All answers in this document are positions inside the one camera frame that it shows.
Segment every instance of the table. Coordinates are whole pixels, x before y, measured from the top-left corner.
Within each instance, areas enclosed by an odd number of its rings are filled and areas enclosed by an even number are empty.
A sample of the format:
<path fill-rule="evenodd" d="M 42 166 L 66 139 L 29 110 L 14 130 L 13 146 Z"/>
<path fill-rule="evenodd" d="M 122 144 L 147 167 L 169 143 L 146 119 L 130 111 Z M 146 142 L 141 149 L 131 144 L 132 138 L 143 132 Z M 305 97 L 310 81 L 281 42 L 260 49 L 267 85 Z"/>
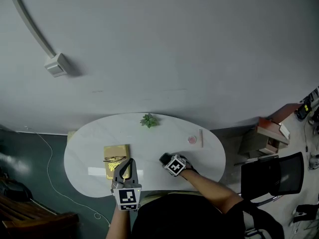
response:
<path fill-rule="evenodd" d="M 144 114 L 120 114 L 98 119 L 74 133 L 64 153 L 66 175 L 73 187 L 88 197 L 111 195 L 111 180 L 106 179 L 104 146 L 129 144 L 130 156 L 136 161 L 142 190 L 195 189 L 180 176 L 165 171 L 159 158 L 165 152 L 184 155 L 203 176 L 219 181 L 225 170 L 225 151 L 210 131 L 188 121 L 165 115 L 154 116 L 159 125 L 141 126 Z M 203 132 L 203 148 L 199 130 Z M 195 144 L 188 143 L 196 136 Z"/>

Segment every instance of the yellow book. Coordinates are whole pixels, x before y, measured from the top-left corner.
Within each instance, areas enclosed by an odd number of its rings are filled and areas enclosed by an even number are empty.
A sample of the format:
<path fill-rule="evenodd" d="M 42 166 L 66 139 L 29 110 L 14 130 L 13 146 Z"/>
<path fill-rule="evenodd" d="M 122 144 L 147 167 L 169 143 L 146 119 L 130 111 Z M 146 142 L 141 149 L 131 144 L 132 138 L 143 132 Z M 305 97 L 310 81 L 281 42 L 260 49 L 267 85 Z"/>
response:
<path fill-rule="evenodd" d="M 113 179 L 114 169 L 123 161 L 130 158 L 129 145 L 114 145 L 104 147 L 104 160 L 106 178 Z M 123 175 L 123 178 L 128 178 L 130 175 L 130 167 L 128 167 Z"/>

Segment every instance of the forearm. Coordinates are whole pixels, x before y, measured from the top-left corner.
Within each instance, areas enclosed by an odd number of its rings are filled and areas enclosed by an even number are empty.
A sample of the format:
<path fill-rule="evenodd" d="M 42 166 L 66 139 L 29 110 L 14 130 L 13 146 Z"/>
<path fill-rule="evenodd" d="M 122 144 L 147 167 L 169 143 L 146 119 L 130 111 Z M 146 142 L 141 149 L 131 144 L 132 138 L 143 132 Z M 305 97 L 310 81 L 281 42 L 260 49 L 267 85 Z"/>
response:
<path fill-rule="evenodd" d="M 130 234 L 130 213 L 129 211 L 120 211 L 116 205 L 106 239 L 127 239 Z"/>
<path fill-rule="evenodd" d="M 227 213 L 243 199 L 231 189 L 209 180 L 192 170 L 183 170 L 180 175 L 188 180 L 213 206 Z"/>

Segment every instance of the black chair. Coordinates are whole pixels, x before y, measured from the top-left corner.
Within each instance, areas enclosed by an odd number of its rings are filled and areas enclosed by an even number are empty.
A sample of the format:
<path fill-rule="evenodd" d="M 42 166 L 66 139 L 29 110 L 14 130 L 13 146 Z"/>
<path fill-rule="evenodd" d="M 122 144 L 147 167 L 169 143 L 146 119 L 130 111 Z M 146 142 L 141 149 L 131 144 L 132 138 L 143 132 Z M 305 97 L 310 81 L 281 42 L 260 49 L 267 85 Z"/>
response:
<path fill-rule="evenodd" d="M 298 194 L 304 181 L 303 154 L 278 158 L 271 156 L 241 167 L 241 196 L 253 200 L 270 193 L 272 198 L 255 203 L 264 205 L 279 195 Z"/>

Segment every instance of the electrical outlet box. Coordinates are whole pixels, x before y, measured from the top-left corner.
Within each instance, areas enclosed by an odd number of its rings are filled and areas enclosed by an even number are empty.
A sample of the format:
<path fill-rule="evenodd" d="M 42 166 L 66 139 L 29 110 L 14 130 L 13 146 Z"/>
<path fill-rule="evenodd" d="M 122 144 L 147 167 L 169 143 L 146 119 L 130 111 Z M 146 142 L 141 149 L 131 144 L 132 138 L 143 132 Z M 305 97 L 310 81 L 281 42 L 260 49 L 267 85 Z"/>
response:
<path fill-rule="evenodd" d="M 44 67 L 53 77 L 68 74 L 71 70 L 70 64 L 67 62 L 62 53 L 57 54 L 54 58 L 48 59 L 45 62 Z"/>

